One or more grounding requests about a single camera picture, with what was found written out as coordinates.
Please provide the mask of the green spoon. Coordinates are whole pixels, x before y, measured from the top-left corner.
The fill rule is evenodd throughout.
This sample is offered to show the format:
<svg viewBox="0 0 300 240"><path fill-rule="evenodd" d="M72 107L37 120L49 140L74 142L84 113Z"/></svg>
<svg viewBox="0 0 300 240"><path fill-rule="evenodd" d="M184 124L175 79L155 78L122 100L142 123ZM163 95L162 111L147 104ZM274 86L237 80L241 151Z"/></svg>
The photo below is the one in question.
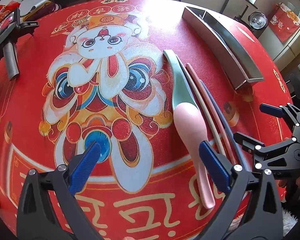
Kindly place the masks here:
<svg viewBox="0 0 300 240"><path fill-rule="evenodd" d="M173 74L172 109L175 110L175 108L183 102L191 103L198 108L182 69L181 60L171 49L163 50L163 54L166 57Z"/></svg>

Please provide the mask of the blue chopstick long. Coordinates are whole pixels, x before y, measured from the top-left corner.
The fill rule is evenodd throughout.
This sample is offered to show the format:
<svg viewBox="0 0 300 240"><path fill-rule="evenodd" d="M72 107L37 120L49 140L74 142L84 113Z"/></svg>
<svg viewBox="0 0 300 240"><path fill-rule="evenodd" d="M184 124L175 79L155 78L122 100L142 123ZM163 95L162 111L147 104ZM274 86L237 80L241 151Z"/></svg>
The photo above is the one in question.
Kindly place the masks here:
<svg viewBox="0 0 300 240"><path fill-rule="evenodd" d="M230 129L230 126L228 124L228 122L226 121L223 113L221 112L219 106L217 105L216 101L214 100L212 94L210 93L210 91L208 90L208 88L206 87L206 85L203 83L202 80L200 80L202 86L204 87L205 91L207 92L207 95L209 96L210 98L210 101L212 102L220 120L221 120L221 123L223 124L224 126L224 129L225 129L225 132L226 132L226 135L228 137L228 139L230 140L230 142L232 143L232 146L234 147L235 149L235 152L237 154L237 157L239 159L239 162L240 164L244 167L245 170L248 170L249 168L249 165L248 165L248 162L246 161L245 157L244 157L244 154L242 153L238 143L235 142L234 140L234 134L232 132L232 130Z"/></svg>

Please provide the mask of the steel utensil tray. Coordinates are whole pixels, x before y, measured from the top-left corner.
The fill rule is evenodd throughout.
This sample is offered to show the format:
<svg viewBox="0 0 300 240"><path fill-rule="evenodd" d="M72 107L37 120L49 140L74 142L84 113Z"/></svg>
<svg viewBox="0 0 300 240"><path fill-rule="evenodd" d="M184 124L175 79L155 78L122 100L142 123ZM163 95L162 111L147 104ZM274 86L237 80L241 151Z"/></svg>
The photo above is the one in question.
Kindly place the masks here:
<svg viewBox="0 0 300 240"><path fill-rule="evenodd" d="M264 80L246 49L213 15L206 10L185 7L182 18L212 50L234 89Z"/></svg>

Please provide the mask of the white fluffy cloth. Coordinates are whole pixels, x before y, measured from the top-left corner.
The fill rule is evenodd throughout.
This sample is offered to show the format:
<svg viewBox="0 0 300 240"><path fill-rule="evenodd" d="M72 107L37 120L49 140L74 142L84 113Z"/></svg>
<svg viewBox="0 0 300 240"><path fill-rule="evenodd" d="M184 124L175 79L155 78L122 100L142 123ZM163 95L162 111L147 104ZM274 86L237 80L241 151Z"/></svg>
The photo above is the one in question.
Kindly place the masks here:
<svg viewBox="0 0 300 240"><path fill-rule="evenodd" d="M290 230L297 224L298 219L294 217L289 211L283 209L283 236L286 236Z"/></svg>

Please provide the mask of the white refrigerator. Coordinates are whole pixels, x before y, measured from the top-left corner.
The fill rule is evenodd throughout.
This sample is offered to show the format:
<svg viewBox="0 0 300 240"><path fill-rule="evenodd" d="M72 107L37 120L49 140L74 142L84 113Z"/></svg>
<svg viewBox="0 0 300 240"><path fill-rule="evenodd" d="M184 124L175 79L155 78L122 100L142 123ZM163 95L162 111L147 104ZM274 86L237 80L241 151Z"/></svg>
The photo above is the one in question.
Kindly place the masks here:
<svg viewBox="0 0 300 240"><path fill-rule="evenodd" d="M282 70L300 54L300 12L296 13L290 3L277 3L258 40Z"/></svg>

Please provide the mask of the red printed table mat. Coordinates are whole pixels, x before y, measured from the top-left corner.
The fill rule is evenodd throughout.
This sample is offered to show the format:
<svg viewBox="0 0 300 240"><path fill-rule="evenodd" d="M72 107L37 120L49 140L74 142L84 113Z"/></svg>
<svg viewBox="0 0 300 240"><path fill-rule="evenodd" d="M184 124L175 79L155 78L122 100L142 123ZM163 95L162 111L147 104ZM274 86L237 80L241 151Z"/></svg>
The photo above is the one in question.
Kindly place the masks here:
<svg viewBox="0 0 300 240"><path fill-rule="evenodd" d="M233 132L266 145L291 133L260 104L290 102L267 52L220 16L264 80L235 90L207 44L169 0L99 0L39 20L18 40L19 76L0 61L0 217L16 231L28 170L52 171L92 140L102 157L76 199L105 239L192 239L215 211L200 201L196 172L173 124L173 74L163 51L189 63Z"/></svg>

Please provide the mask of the green chopstick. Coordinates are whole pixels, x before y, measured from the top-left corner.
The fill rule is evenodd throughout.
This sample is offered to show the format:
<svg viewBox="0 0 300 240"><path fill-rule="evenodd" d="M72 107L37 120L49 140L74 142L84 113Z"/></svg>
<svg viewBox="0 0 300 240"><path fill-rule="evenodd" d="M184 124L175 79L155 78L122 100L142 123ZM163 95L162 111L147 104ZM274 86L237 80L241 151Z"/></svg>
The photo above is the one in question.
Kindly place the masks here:
<svg viewBox="0 0 300 240"><path fill-rule="evenodd" d="M218 150L219 150L219 153L221 153L222 155L226 156L226 153L225 153L225 150L224 150L224 148L223 148L223 144L222 144L222 142L221 142L221 139L220 139L220 137L219 137L217 128L215 127L215 124L214 124L214 122L213 122L213 118L211 117L211 115L210 115L210 113L209 113L209 110L207 109L207 106L206 106L206 104L205 104L205 102L204 102L204 100L203 100L203 98L202 98L202 96L201 96L201 94L200 94L200 92L199 92L199 90L198 90L196 84L194 83L192 77L191 77L190 74L187 72L185 66L183 65L183 63L181 62L181 60L179 59L178 56L177 56L177 59L178 59L178 62L179 62L179 64L180 64L180 67L181 67L183 73L184 73L185 76L186 76L186 79L187 79L189 85L191 86L191 88L192 88L194 94L196 95L197 101L198 101L198 103L199 103L199 105L200 105L200 109L203 111L204 116L205 116L206 119L207 119L207 122L208 122L209 127L210 127L210 129L211 129L211 132L212 132L212 134L213 134L213 138L214 138L214 140L215 140L215 143L216 143L216 145L217 145L217 148L218 148Z"/></svg>

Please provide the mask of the pink chopstick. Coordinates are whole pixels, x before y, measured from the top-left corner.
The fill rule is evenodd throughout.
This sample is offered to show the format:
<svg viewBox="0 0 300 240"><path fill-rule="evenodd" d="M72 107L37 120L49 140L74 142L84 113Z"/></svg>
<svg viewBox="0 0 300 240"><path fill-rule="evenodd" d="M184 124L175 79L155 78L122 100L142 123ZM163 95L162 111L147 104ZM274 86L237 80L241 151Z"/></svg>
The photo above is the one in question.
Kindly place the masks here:
<svg viewBox="0 0 300 240"><path fill-rule="evenodd" d="M212 102L210 101L209 96L207 95L207 92L205 91L204 87L202 86L202 84L200 82L200 78L198 77L198 75L194 71L193 67L189 63L186 64L185 68L186 68L187 72L190 74L190 76L192 77L194 83L196 84L196 86L207 106L207 109L209 110L209 113L210 113L211 117L213 118L213 122L215 124L215 127L217 128L217 131L218 131L219 137L221 139L221 142L223 144L225 153L228 153L231 163L236 164L236 158L234 156L234 153L232 152L232 148L230 146L230 142L226 135L225 129L221 123L221 120L220 120Z"/></svg>

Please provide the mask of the red cloth on refrigerator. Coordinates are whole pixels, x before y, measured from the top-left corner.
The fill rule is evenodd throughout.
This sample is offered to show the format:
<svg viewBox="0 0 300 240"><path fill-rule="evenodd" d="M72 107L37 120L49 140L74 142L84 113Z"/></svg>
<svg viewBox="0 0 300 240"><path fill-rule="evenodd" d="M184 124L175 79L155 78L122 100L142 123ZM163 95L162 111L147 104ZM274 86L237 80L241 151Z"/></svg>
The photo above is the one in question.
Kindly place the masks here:
<svg viewBox="0 0 300 240"><path fill-rule="evenodd" d="M286 42L300 28L300 18L284 3L278 3L268 26L281 42Z"/></svg>

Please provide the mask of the pink spoon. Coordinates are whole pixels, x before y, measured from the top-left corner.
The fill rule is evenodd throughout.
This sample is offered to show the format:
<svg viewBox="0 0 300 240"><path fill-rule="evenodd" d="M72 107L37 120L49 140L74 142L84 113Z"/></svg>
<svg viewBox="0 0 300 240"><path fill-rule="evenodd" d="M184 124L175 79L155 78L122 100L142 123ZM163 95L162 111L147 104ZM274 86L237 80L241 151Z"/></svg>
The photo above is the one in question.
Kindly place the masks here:
<svg viewBox="0 0 300 240"><path fill-rule="evenodd" d="M176 130L191 156L197 176L197 184L202 205L206 209L215 207L206 168L199 156L199 145L207 140L207 129L200 110L191 103L182 102L173 110Z"/></svg>

